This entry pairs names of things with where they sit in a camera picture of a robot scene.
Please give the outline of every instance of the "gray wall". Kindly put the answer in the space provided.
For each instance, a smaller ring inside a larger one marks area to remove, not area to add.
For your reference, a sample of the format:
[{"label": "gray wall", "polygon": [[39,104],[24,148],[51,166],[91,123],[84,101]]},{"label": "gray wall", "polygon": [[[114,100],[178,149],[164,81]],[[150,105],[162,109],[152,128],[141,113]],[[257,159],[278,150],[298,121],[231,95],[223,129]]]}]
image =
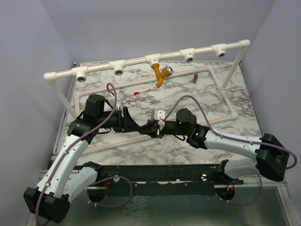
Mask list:
[{"label": "gray wall", "polygon": [[[278,0],[247,52],[242,72],[263,133],[301,160],[301,1]],[[286,172],[301,219],[301,164]]]},{"label": "gray wall", "polygon": [[[253,40],[275,0],[42,0],[75,61]],[[233,60],[228,51],[224,60]],[[218,60],[210,53],[204,60]]]},{"label": "gray wall", "polygon": [[21,226],[23,192],[47,165],[63,110],[43,74],[72,60],[39,0],[2,1],[0,40],[0,224]]}]

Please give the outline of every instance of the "purple cable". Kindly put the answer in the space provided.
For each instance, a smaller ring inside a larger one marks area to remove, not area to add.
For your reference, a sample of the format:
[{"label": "purple cable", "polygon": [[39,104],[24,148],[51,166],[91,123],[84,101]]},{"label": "purple cable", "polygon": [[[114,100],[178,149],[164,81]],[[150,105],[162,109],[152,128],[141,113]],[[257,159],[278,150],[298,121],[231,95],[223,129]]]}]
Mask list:
[{"label": "purple cable", "polygon": [[227,201],[227,200],[222,199],[217,193],[215,193],[215,195],[217,195],[220,198],[221,201],[226,202],[227,204],[231,204],[231,205],[235,205],[235,206],[249,206],[249,205],[252,205],[253,203],[257,202],[261,198],[262,192],[263,192],[262,180],[261,180],[261,177],[259,175],[258,175],[258,178],[259,178],[259,181],[260,181],[260,192],[259,192],[259,195],[256,197],[256,199],[254,199],[251,202],[247,202],[247,203],[231,202],[231,201]]},{"label": "purple cable", "polygon": [[132,187],[132,184],[131,184],[131,182],[129,181],[129,179],[127,179],[127,178],[125,178],[125,177],[122,177],[122,176],[113,176],[113,177],[109,177],[109,178],[105,178],[105,179],[103,179],[103,180],[97,181],[97,182],[95,182],[95,183],[93,183],[93,184],[91,184],[91,185],[97,185],[97,184],[99,184],[99,183],[102,183],[102,182],[104,182],[104,181],[107,181],[107,180],[110,180],[110,179],[114,179],[114,178],[121,178],[121,179],[124,179],[124,180],[126,180],[126,181],[130,184],[130,189],[131,189],[131,191],[130,191],[130,195],[128,196],[127,200],[125,200],[125,201],[124,201],[123,203],[121,203],[121,204],[116,204],[116,205],[99,204],[99,203],[97,203],[97,202],[92,202],[92,201],[90,200],[89,194],[88,194],[88,192],[87,192],[87,198],[88,198],[88,200],[89,200],[88,203],[92,203],[92,204],[94,204],[94,205],[96,205],[96,206],[103,206],[103,207],[120,207],[120,206],[123,206],[123,205],[127,204],[128,201],[130,201],[130,199],[132,198],[132,194],[133,194],[133,187]]},{"label": "purple cable", "polygon": [[[113,105],[113,108],[112,108],[110,114],[108,115],[108,117],[107,117],[102,123],[100,123],[100,124],[99,124],[98,126],[96,126],[94,129],[90,130],[88,133],[85,133],[84,135],[82,135],[80,138],[78,138],[76,141],[74,141],[74,142],[73,142],[73,143],[65,150],[65,153],[62,154],[61,158],[60,158],[59,161],[57,162],[55,168],[53,169],[53,171],[52,171],[52,173],[50,174],[50,176],[49,176],[49,178],[48,178],[48,180],[47,180],[46,183],[50,184],[50,182],[51,182],[53,176],[55,175],[55,173],[56,173],[56,171],[57,171],[57,169],[58,169],[59,166],[61,165],[61,163],[62,163],[62,161],[63,161],[65,155],[72,149],[72,147],[73,147],[74,145],[76,145],[80,140],[82,140],[83,138],[85,138],[85,137],[88,136],[89,134],[93,133],[94,131],[96,131],[97,129],[99,129],[100,127],[102,127],[102,125],[104,125],[104,124],[110,119],[110,117],[113,115],[113,113],[114,113],[114,111],[115,111],[115,108],[116,108],[116,104],[117,104],[117,94],[116,94],[116,89],[115,89],[115,87],[113,86],[112,83],[108,83],[108,84],[107,84],[107,91],[110,93],[109,86],[112,87],[113,92],[114,92],[114,97],[115,97],[115,98],[114,98],[114,105]],[[48,220],[48,221],[47,221],[45,224],[43,224],[43,225],[41,225],[41,224],[39,223],[39,208],[40,208],[40,204],[41,204],[41,201],[42,201],[43,194],[45,193],[46,189],[47,189],[47,186],[45,185],[44,188],[42,189],[40,195],[39,195],[39,198],[38,198],[38,201],[37,201],[37,205],[36,205],[35,219],[36,219],[36,225],[37,225],[37,226],[45,226],[45,225],[49,222],[49,220]]]},{"label": "purple cable", "polygon": [[[205,114],[205,112],[204,112],[202,106],[199,104],[199,102],[196,100],[196,98],[194,98],[194,97],[191,96],[191,95],[185,95],[185,96],[181,97],[181,98],[175,103],[175,105],[173,106],[173,108],[170,110],[170,112],[167,114],[167,116],[165,117],[165,119],[164,119],[163,121],[166,121],[166,119],[167,119],[167,118],[170,116],[170,114],[174,111],[174,109],[177,107],[177,105],[178,105],[184,98],[186,98],[186,97],[191,98],[191,99],[194,100],[194,102],[196,102],[196,104],[198,105],[199,109],[201,110],[201,112],[202,112],[202,114],[203,114],[203,116],[204,116],[204,118],[205,118],[205,120],[206,120],[206,123],[208,124],[208,127],[210,128],[210,130],[211,130],[215,135],[217,135],[217,136],[220,137],[221,134],[219,134],[218,132],[216,132],[216,131],[212,128],[212,126],[211,126],[211,124],[210,124],[210,122],[209,122],[209,120],[208,120],[208,118],[207,118],[207,116],[206,116],[206,114]],[[234,140],[234,141],[238,141],[238,142],[242,142],[242,143],[246,143],[246,144],[249,144],[249,143],[250,143],[249,140],[243,140],[243,139],[234,138],[234,137],[229,137],[229,136],[222,136],[222,137],[223,137],[223,138],[226,138],[226,139],[228,139],[228,140]],[[295,167],[295,166],[297,165],[297,163],[298,163],[297,156],[296,156],[293,152],[291,152],[290,150],[287,150],[286,148],[279,147],[279,146],[277,146],[277,145],[272,145],[272,144],[265,143],[265,142],[258,142],[258,141],[253,141],[252,144],[256,144],[256,145],[265,145],[265,146],[273,147],[273,148],[276,148],[276,149],[279,149],[279,150],[281,150],[281,151],[284,151],[284,152],[286,152],[286,153],[291,154],[292,157],[294,158],[294,162],[293,162],[293,164],[292,164],[291,166],[289,166],[289,167],[286,168],[287,170],[289,170],[289,169]]]}]

